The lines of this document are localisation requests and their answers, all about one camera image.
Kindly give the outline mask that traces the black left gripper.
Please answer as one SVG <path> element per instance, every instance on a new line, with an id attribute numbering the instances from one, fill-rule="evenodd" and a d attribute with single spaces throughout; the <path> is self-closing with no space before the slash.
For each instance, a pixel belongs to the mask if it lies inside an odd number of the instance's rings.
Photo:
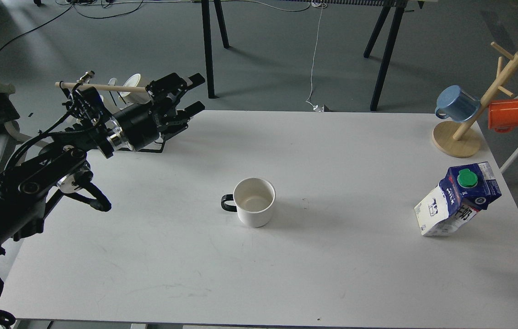
<path id="1" fill-rule="evenodd" d="M 108 143 L 114 150 L 127 148 L 134 152 L 158 140 L 164 146 L 167 140 L 188 129 L 192 117 L 206 109 L 200 101 L 183 110 L 176 108 L 187 91 L 204 83 L 206 79 L 200 73 L 190 77 L 171 73 L 149 82 L 142 74 L 133 74 L 124 87 L 144 87 L 144 92 L 121 92 L 128 106 L 111 115 Z"/>

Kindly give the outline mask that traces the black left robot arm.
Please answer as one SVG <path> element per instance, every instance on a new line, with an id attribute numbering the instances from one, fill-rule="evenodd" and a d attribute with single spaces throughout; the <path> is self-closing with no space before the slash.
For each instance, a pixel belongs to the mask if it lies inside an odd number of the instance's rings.
<path id="1" fill-rule="evenodd" d="M 190 77 L 171 73 L 138 87 L 146 96 L 144 103 L 115 113 L 106 108 L 99 94 L 113 86 L 90 84 L 93 76 L 88 71 L 75 83 L 57 83 L 67 101 L 66 113 L 55 125 L 69 117 L 78 123 L 61 132 L 50 127 L 23 142 L 0 173 L 0 255 L 5 254 L 2 245 L 8 239 L 19 241 L 42 233 L 46 217 L 64 196 L 98 211 L 111 210 L 108 198 L 92 183 L 87 162 L 90 150 L 99 150 L 108 159 L 116 150 L 138 152 L 157 141 L 164 144 L 186 130 L 192 117 L 205 109 L 199 101 L 183 110 L 177 108 L 186 92 L 205 82 L 199 73 Z M 0 278 L 0 297 L 3 287 Z M 2 327 L 9 329 L 14 323 L 11 313 L 0 310 Z"/>

